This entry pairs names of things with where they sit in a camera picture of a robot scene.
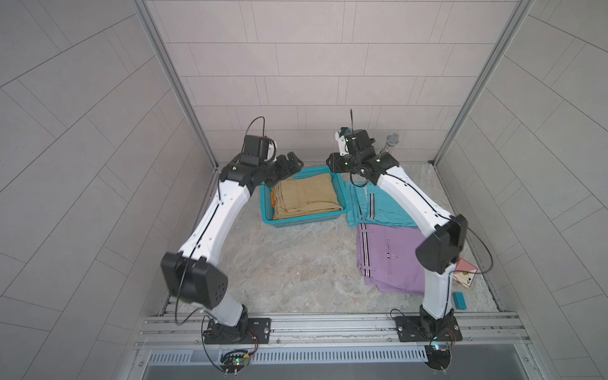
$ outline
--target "microphone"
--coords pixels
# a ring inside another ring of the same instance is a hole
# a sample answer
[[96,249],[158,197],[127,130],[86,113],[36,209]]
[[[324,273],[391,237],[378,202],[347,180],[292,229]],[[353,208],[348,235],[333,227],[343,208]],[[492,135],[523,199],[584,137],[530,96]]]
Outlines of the microphone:
[[393,148],[399,144],[399,135],[396,133],[391,133],[386,137],[386,145],[384,148],[378,153],[378,158],[382,156],[384,153],[390,153],[393,151]]

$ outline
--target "blue block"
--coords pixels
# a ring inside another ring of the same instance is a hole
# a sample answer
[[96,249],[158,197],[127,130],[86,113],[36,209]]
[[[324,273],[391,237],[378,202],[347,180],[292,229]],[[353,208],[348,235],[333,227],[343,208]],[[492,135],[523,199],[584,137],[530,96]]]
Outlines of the blue block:
[[452,299],[457,310],[466,310],[465,296],[461,292],[452,293]]

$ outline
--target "purple pants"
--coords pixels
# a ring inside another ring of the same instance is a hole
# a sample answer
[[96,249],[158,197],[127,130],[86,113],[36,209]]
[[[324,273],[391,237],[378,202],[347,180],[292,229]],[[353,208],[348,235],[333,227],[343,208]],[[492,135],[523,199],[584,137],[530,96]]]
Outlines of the purple pants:
[[365,283],[381,292],[424,294],[424,268],[416,258],[424,239],[414,228],[359,224],[357,265]]

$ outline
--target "folded clothes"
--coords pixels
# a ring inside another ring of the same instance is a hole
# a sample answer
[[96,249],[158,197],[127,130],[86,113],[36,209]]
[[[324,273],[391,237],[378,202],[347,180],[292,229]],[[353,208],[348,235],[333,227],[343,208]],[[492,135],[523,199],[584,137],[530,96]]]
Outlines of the folded clothes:
[[342,210],[329,173],[285,179],[272,194],[275,220]]
[[424,294],[424,268],[416,258],[416,248],[424,239],[418,229],[358,225],[357,265],[365,283],[381,292]]
[[373,223],[389,227],[417,227],[407,212],[387,192],[368,183],[365,187],[344,182],[352,207],[347,212],[348,225]]

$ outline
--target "silver microphone head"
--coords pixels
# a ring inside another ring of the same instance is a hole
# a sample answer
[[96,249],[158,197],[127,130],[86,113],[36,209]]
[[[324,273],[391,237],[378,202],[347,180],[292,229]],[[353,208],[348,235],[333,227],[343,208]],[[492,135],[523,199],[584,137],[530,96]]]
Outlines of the silver microphone head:
[[395,147],[399,144],[399,135],[396,133],[391,133],[386,137],[386,145],[390,147]]

